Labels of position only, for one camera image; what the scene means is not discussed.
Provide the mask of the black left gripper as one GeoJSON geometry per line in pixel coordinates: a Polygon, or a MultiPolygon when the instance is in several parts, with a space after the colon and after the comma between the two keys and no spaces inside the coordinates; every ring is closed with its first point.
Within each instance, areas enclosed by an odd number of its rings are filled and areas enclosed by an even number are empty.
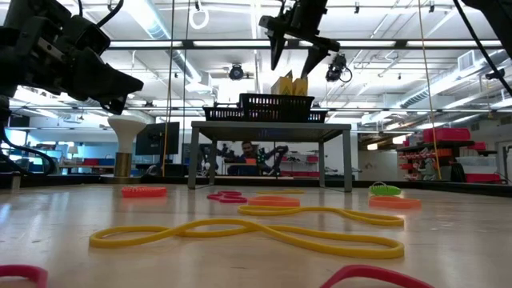
{"type": "Polygon", "coordinates": [[[29,18],[29,84],[54,94],[92,99],[112,114],[120,115],[129,94],[143,82],[101,60],[110,39],[94,23],[71,18],[63,27],[48,18],[29,18]]]}

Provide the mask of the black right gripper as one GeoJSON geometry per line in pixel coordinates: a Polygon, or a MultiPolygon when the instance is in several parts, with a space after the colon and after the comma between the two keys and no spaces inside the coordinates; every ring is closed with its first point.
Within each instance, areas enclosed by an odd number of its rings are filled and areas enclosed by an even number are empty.
{"type": "Polygon", "coordinates": [[[301,78],[307,78],[308,74],[325,57],[330,56],[330,51],[339,51],[340,44],[335,40],[319,36],[319,24],[327,13],[327,0],[295,0],[291,8],[285,8],[285,1],[277,16],[263,15],[259,25],[266,29],[266,35],[270,40],[271,69],[275,70],[286,44],[285,36],[289,35],[311,43],[308,54],[302,68],[301,78]]]}

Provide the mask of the red coil wristband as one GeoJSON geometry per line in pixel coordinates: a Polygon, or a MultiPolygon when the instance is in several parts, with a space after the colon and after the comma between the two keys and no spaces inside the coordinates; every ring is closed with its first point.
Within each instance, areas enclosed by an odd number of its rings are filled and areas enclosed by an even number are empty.
{"type": "Polygon", "coordinates": [[[124,198],[162,198],[167,196],[167,189],[156,186],[124,186],[121,193],[124,198]]]}

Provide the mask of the white dome table lamp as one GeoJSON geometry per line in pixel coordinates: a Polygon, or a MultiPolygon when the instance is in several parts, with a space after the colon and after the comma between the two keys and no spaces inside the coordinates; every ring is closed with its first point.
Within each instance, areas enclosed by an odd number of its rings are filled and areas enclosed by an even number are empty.
{"type": "Polygon", "coordinates": [[[114,115],[107,121],[116,133],[118,140],[114,176],[128,178],[131,176],[133,142],[138,133],[146,127],[146,122],[139,117],[129,115],[114,115]]]}

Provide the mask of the black overhead beam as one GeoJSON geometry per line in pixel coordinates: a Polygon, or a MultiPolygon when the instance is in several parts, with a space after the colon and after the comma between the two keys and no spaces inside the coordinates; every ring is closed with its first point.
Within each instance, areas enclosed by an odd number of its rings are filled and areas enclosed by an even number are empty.
{"type": "MultiPolygon", "coordinates": [[[[470,50],[478,45],[471,39],[351,39],[338,40],[342,50],[470,50]]],[[[268,39],[240,40],[113,40],[109,50],[265,50],[270,48],[268,39]]]]}

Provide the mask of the black computer monitor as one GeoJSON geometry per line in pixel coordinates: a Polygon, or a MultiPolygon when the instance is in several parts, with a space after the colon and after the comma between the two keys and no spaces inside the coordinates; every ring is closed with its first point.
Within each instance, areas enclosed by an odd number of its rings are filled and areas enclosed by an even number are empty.
{"type": "Polygon", "coordinates": [[[179,122],[149,124],[137,134],[136,155],[178,154],[179,122]]]}

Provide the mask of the grey metal riser shelf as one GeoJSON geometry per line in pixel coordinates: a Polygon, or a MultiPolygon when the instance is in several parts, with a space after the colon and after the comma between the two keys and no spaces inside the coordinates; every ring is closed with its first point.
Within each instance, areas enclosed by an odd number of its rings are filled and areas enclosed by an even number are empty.
{"type": "Polygon", "coordinates": [[[218,141],[261,141],[261,142],[308,142],[316,143],[319,152],[319,185],[324,188],[326,142],[342,136],[343,191],[350,193],[352,183],[352,157],[349,124],[296,123],[296,122],[214,122],[193,121],[191,123],[190,164],[187,187],[196,187],[199,136],[211,140],[209,184],[215,183],[214,165],[218,141]]]}

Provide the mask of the person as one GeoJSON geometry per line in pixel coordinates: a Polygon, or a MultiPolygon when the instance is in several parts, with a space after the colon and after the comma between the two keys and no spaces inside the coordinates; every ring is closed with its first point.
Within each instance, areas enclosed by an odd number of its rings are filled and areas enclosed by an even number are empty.
{"type": "Polygon", "coordinates": [[[251,142],[242,142],[242,155],[235,155],[232,158],[226,158],[225,162],[232,162],[228,167],[228,175],[233,176],[259,176],[259,169],[256,166],[248,166],[247,159],[256,160],[257,154],[251,142]]]}

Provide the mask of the red rubber band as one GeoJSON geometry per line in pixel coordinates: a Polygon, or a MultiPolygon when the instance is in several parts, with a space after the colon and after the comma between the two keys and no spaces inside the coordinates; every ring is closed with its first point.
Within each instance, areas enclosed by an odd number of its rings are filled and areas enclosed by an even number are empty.
{"type": "MultiPolygon", "coordinates": [[[[48,272],[39,266],[29,265],[2,265],[0,266],[0,278],[19,277],[25,278],[35,284],[36,288],[47,288],[48,272]]],[[[349,265],[335,272],[319,288],[332,288],[337,283],[348,278],[369,278],[388,282],[401,288],[434,288],[432,285],[412,278],[399,272],[376,266],[349,265]]]]}
{"type": "Polygon", "coordinates": [[[245,204],[248,203],[248,199],[242,196],[241,192],[238,191],[219,191],[215,194],[208,194],[207,198],[209,200],[214,200],[220,203],[229,203],[229,204],[245,204]]]}

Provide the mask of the green coil wristband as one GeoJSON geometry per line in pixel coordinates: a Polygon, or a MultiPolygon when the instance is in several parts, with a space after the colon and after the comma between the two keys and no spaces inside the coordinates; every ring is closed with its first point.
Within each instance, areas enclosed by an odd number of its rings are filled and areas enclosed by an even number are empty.
{"type": "Polygon", "coordinates": [[[370,185],[369,191],[375,196],[398,196],[402,193],[400,188],[384,182],[374,182],[370,185]]]}

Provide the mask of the large red storage bin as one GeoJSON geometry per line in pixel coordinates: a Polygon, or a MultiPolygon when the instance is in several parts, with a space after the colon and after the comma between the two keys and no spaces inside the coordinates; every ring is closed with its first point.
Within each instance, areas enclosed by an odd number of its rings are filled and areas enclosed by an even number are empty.
{"type": "Polygon", "coordinates": [[[440,141],[469,141],[471,140],[470,131],[467,128],[436,128],[425,129],[422,132],[424,142],[440,141]]]}

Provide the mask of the white storage bin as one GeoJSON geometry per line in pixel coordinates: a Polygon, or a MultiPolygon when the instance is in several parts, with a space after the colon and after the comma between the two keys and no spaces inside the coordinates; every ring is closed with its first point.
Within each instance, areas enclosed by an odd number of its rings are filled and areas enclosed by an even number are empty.
{"type": "Polygon", "coordinates": [[[464,156],[456,158],[466,174],[494,174],[498,171],[495,157],[464,156]]]}

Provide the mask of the small red storage bin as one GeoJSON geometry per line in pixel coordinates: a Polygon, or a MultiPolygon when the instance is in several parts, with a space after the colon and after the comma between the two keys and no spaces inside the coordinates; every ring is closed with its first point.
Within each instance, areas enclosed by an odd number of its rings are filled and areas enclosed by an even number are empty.
{"type": "Polygon", "coordinates": [[[469,183],[500,183],[501,176],[498,174],[466,174],[466,181],[469,183]]]}

